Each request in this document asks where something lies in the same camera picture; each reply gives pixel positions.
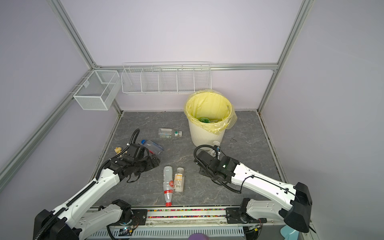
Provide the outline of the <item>clear bottle red cap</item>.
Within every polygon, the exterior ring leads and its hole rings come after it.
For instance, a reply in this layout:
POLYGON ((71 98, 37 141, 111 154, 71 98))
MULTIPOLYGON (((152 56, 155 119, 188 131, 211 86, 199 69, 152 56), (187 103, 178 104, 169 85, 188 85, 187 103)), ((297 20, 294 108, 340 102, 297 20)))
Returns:
POLYGON ((171 166, 164 167, 163 189, 164 189, 166 207, 171 207, 172 196, 174 192, 173 169, 171 166))

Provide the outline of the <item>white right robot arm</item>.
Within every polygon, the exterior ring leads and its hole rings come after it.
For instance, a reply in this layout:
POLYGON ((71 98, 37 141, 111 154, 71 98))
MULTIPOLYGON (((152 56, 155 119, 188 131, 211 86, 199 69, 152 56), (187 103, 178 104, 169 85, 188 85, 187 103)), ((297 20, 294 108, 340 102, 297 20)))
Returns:
POLYGON ((200 174, 219 186, 241 194, 243 188, 252 190, 277 204, 271 219, 280 218, 286 225, 302 233, 312 231, 310 226, 313 200, 307 185, 283 183, 245 166, 226 155, 220 156, 216 147, 200 145, 194 149, 194 162, 200 174))

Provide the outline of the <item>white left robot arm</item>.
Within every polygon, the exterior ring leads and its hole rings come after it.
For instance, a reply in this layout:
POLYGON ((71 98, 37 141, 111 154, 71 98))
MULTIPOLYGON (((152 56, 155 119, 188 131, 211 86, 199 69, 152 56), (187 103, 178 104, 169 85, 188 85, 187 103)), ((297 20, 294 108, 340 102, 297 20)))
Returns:
POLYGON ((140 129, 136 129, 127 147, 105 161, 90 183, 54 210, 41 211, 35 218, 35 240, 84 240, 93 233, 115 223, 137 227, 140 218, 135 217, 130 204, 115 200, 107 207, 85 217, 85 213, 108 190, 123 180, 133 183, 132 176, 156 168, 160 159, 136 143, 140 129))

